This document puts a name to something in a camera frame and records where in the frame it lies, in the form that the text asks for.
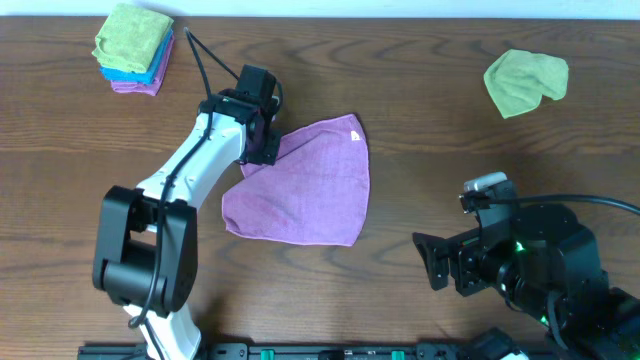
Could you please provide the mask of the purple microfiber cloth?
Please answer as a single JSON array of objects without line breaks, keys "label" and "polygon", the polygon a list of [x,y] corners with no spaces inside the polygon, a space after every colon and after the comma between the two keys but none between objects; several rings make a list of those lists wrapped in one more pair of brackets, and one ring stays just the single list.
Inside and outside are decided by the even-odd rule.
[{"label": "purple microfiber cloth", "polygon": [[222,197],[226,230],[293,245],[350,247],[366,220],[369,149],[354,114],[281,138],[274,165],[246,164]]}]

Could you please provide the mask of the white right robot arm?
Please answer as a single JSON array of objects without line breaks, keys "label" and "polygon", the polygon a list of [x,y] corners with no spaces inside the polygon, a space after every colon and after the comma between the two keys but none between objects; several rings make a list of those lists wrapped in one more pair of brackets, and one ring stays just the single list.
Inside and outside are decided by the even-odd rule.
[{"label": "white right robot arm", "polygon": [[637,206],[595,195],[520,197],[502,172],[467,181],[459,200],[476,228],[450,238],[413,236],[433,290],[453,284],[468,297],[494,288],[507,307],[546,328],[561,356],[638,358],[639,300],[610,285],[594,233],[567,205],[633,214]]}]

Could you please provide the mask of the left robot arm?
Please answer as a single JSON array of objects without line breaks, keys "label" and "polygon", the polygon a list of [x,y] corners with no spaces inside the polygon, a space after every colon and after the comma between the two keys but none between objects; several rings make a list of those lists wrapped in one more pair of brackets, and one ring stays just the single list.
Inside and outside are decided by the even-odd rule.
[{"label": "left robot arm", "polygon": [[280,88],[209,96],[169,160],[135,188],[112,187],[101,204],[92,282],[141,330],[148,359],[196,359],[202,333],[187,299],[198,269],[198,211],[234,163],[271,165]]}]

